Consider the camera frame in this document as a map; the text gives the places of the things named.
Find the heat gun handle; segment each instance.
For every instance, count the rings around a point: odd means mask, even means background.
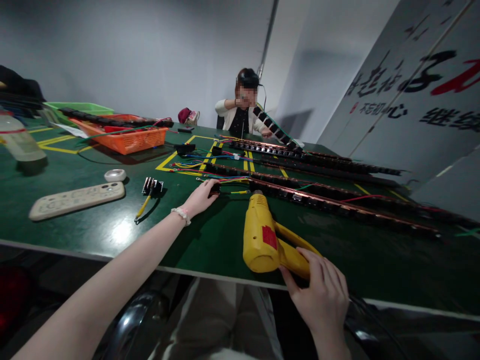
[[[280,255],[280,264],[298,276],[309,280],[310,265],[309,262],[300,254],[297,249],[286,242],[278,240],[278,254]]]
[[[322,256],[322,254],[320,254],[318,252],[318,250],[316,248],[314,248],[312,245],[310,245],[306,240],[302,239],[300,236],[298,236],[296,233],[288,230],[285,226],[283,226],[282,224],[279,224],[278,222],[275,222],[274,224],[275,226],[275,231],[281,235],[283,235],[283,237],[285,237],[285,239],[287,239],[288,241],[290,241],[292,244],[294,244],[295,246],[298,246],[300,248],[304,248],[304,249],[307,249],[307,250],[310,250],[312,253],[315,253],[317,254],[318,256]]]

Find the black shirt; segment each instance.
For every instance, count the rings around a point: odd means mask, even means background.
[[[228,129],[230,133],[236,137],[241,136],[242,134],[249,133],[249,108],[242,110],[241,108],[236,108],[235,117],[230,124]]]

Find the white round object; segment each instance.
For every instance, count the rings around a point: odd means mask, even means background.
[[[104,175],[105,180],[111,182],[122,182],[127,177],[127,172],[123,169],[109,170]]]

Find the red label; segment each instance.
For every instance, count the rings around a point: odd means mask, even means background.
[[[20,130],[0,131],[0,134],[18,134],[18,133],[23,133],[24,131],[27,131],[27,129],[23,128],[23,129],[20,129]]]
[[[353,105],[353,107],[352,107],[351,110],[350,110],[350,114],[355,111],[355,109],[357,108],[358,105],[359,105],[358,102],[356,102],[355,105]]]
[[[277,235],[275,234],[275,231],[273,231],[268,226],[262,226],[261,232],[262,232],[263,242],[265,244],[270,245],[275,250],[277,250]]]

